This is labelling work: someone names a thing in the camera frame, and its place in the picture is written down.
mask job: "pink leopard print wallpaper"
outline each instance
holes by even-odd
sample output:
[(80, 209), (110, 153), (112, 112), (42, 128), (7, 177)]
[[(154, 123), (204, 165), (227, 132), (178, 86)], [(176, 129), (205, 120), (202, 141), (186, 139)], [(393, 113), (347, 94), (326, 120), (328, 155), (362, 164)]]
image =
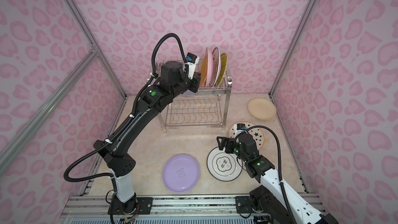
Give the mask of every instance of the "pink leopard print wallpaper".
[(0, 153), (88, 49), (62, 0), (0, 0)]
[[(185, 53), (227, 52), (234, 92), (269, 92), (308, 0), (75, 0), (127, 93), (149, 76), (150, 58), (168, 32)], [(175, 40), (157, 62), (182, 60)]]
[(339, 223), (398, 223), (398, 0), (320, 0), (275, 98)]
[[(82, 185), (66, 182), (65, 169), (104, 138), (120, 104), (120, 94), (94, 60), (0, 178), (0, 222), (56, 223)], [(91, 164), (83, 161), (71, 176), (86, 176)]]

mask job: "pink heart pattern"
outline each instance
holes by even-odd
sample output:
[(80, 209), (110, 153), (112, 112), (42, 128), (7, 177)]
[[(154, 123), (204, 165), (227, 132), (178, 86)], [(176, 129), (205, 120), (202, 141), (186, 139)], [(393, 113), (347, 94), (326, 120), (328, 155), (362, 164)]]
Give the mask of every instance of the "pink heart pattern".
[[(89, 20), (92, 31), (95, 31), (102, 50), (127, 93), (137, 93), (145, 83), (143, 78), (146, 78), (150, 72), (150, 68), (146, 66), (148, 61), (142, 65), (136, 63), (138, 57), (150, 57), (158, 39), (168, 32), (176, 33), (182, 40), (186, 38), (186, 42), (183, 43), (185, 52), (188, 52), (190, 47), (199, 46), (201, 48), (195, 49), (198, 50), (196, 54), (203, 57), (205, 47), (218, 46), (228, 52), (231, 62), (236, 61), (239, 66), (253, 58), (255, 61), (253, 67), (267, 67), (266, 72), (261, 74), (262, 77), (246, 70), (238, 75), (233, 74), (236, 82), (233, 87), (234, 92), (243, 93), (270, 91), (293, 35), (292, 30), (298, 23), (298, 12), (302, 11), (307, 0), (76, 0), (76, 2)], [(106, 18), (107, 12), (115, 16), (113, 22)], [(374, 11), (369, 15), (372, 19), (375, 16)], [(134, 35), (127, 36), (123, 31), (126, 28)], [(261, 28), (266, 35), (260, 34), (260, 31), (254, 33)], [(104, 39), (125, 41), (112, 45), (110, 41), (103, 42)], [(173, 52), (177, 49), (176, 42), (166, 43), (168, 47), (164, 47), (163, 44), (158, 56), (162, 55), (166, 61), (182, 60), (178, 53)], [(245, 53), (241, 59), (238, 58), (239, 52)], [(275, 52), (279, 55), (272, 59)], [(265, 59), (257, 61), (259, 55), (264, 55)], [(121, 59), (115, 61), (112, 56)], [(126, 58), (131, 61), (128, 66), (125, 63)]]
[[(21, 85), (13, 94), (26, 100), (31, 92)], [(76, 98), (82, 103), (72, 101)], [(3, 97), (1, 106), (6, 101), (10, 100)], [(104, 138), (120, 103), (104, 68), (94, 60), (0, 178), (0, 222), (56, 223), (65, 204), (62, 199), (76, 195), (81, 185), (66, 182), (64, 170), (91, 151), (93, 141)], [(82, 162), (72, 177), (86, 176), (91, 163), (89, 159)]]
[(0, 135), (8, 143), (89, 46), (62, 0), (3, 0), (0, 6)]
[(396, 2), (320, 0), (275, 94), (304, 176), (339, 223), (398, 222)]

